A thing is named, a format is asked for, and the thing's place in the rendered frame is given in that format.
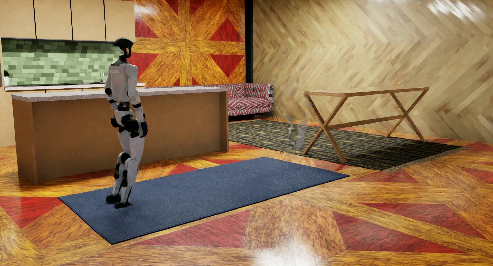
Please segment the white right robot leg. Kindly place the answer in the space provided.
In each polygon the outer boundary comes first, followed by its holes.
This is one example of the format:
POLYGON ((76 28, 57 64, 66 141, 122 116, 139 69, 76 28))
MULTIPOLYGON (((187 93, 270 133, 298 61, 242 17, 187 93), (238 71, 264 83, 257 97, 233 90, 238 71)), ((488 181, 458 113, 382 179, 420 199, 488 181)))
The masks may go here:
POLYGON ((140 138, 139 132, 129 132, 125 127, 118 129, 120 142, 128 141, 129 158, 125 161, 126 170, 123 172, 122 188, 120 189, 121 199, 115 204, 115 208, 129 206, 128 198, 132 188, 136 183, 139 164, 144 151, 145 138, 140 138))

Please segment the white robot leg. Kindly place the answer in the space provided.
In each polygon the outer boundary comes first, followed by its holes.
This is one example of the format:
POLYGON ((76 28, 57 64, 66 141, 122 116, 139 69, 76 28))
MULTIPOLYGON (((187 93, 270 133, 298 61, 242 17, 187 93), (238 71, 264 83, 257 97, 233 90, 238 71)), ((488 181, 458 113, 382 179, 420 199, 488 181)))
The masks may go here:
POLYGON ((114 172, 114 185, 112 189, 112 193, 107 195, 106 197, 106 202, 107 203, 115 203, 120 201, 121 195, 120 195, 120 189, 122 188, 122 179, 123 179, 123 172, 126 170, 125 166, 125 161, 130 157, 128 151, 129 151, 129 145, 128 141, 123 141, 120 142, 122 148, 124 149, 117 157, 117 163, 115 166, 115 172, 114 172))
POLYGON ((139 164, 144 151, 145 138, 140 138, 139 132, 129 132, 125 127, 118 129, 120 142, 128 141, 129 158, 125 161, 126 170, 123 172, 122 188, 120 189, 121 199, 115 204, 115 208, 129 206, 128 198, 132 188, 136 183, 139 164))

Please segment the brown kitchen island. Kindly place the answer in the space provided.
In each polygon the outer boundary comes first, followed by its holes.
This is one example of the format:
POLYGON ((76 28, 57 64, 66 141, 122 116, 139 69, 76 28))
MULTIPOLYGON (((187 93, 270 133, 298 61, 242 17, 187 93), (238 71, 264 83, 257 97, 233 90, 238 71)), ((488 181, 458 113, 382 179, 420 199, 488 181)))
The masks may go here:
MULTIPOLYGON (((140 164, 228 150, 227 89, 139 89, 148 134, 140 164)), ((11 95, 17 169, 33 184, 114 169, 122 152, 102 90, 11 95)))

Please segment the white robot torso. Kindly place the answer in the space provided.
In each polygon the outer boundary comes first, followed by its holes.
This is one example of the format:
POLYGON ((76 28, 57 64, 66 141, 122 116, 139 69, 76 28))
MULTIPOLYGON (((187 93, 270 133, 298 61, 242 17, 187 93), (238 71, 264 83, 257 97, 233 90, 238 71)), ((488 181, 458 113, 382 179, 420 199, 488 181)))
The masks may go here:
POLYGON ((140 122, 137 120, 133 105, 128 97, 128 77, 125 72, 126 64, 128 64, 126 58, 124 55, 121 55, 117 61, 108 67, 111 77, 112 96, 118 103, 114 117, 127 131, 140 132, 140 122))

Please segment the white left robot leg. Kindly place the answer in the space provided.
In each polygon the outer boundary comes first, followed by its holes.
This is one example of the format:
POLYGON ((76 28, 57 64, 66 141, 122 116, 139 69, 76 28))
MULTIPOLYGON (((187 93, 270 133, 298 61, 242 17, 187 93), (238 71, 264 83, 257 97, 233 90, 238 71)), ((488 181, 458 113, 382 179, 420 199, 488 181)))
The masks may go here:
POLYGON ((129 145, 128 141, 123 141, 120 142, 122 148, 124 149, 117 157, 117 163, 115 166, 115 172, 114 172, 114 185, 112 189, 112 193, 107 195, 106 197, 106 202, 107 203, 115 203, 120 201, 121 195, 120 195, 120 189, 122 188, 122 179, 123 179, 123 172, 126 170, 125 166, 125 161, 130 157, 128 151, 129 151, 129 145))

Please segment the kitchen counter with sink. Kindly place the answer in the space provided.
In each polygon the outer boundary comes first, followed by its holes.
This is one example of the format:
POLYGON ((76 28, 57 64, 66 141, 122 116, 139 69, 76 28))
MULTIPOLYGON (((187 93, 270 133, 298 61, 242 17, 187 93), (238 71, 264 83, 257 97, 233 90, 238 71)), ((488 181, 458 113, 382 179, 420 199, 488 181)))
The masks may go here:
POLYGON ((34 85, 11 85, 3 86, 4 91, 7 92, 28 92, 28 91, 63 91, 63 90, 75 90, 75 91, 88 91, 88 90, 103 90, 105 86, 104 82, 93 83, 78 83, 78 84, 34 84, 34 85))

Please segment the black robot head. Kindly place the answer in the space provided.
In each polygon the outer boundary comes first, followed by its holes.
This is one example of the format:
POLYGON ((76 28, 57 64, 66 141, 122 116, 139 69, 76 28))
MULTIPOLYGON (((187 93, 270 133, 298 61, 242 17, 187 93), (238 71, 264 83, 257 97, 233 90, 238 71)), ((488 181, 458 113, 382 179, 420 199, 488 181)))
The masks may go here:
POLYGON ((133 41, 125 37, 120 37, 116 39, 113 43, 114 46, 119 47, 121 50, 124 51, 125 58, 131 57, 133 44, 133 41))

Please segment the dark blue rug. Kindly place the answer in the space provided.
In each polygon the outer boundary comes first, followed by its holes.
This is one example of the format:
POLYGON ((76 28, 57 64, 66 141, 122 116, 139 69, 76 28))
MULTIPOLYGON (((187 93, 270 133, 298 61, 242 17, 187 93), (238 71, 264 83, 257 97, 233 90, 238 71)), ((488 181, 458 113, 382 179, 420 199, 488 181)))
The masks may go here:
POLYGON ((116 244, 347 176, 260 157, 137 182, 120 209, 104 201, 109 187, 59 200, 116 244))

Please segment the red patterned sofa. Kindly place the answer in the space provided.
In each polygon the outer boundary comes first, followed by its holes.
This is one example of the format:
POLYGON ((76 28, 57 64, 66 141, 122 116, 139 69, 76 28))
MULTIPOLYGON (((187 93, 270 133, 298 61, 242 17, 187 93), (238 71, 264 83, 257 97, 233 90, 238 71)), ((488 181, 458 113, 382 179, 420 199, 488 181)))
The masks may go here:
POLYGON ((272 84, 213 84, 207 87, 227 88, 229 116, 272 112, 274 107, 274 86, 272 84))

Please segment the dark striped carpet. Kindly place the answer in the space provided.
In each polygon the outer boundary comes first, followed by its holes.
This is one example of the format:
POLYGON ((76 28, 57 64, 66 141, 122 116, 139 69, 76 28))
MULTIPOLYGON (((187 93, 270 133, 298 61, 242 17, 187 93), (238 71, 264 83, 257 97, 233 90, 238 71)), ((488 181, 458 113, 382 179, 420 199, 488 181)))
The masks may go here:
MULTIPOLYGON (((285 151, 288 145, 289 126, 285 122, 261 119, 233 122, 229 124, 229 140, 264 149, 285 151)), ((303 154, 317 131, 317 126, 307 126, 304 143, 296 155, 366 169, 394 170, 466 149, 454 145, 423 143, 411 139, 336 129, 331 133, 347 160, 342 162, 325 135, 317 140, 308 154, 303 154)))

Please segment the beige wall cabinet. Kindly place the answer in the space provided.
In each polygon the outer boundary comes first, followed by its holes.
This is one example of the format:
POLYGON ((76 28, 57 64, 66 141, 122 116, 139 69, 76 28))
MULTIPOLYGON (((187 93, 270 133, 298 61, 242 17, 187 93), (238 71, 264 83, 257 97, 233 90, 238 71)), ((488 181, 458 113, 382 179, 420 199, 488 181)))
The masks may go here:
POLYGON ((106 41, 103 0, 71 0, 74 41, 106 41))
POLYGON ((33 0, 0 0, 0 37, 36 38, 33 0))
POLYGON ((135 42, 133 1, 103 0, 105 7, 106 41, 125 37, 135 42))
POLYGON ((34 15, 37 39, 73 39, 70 0, 34 0, 34 15))

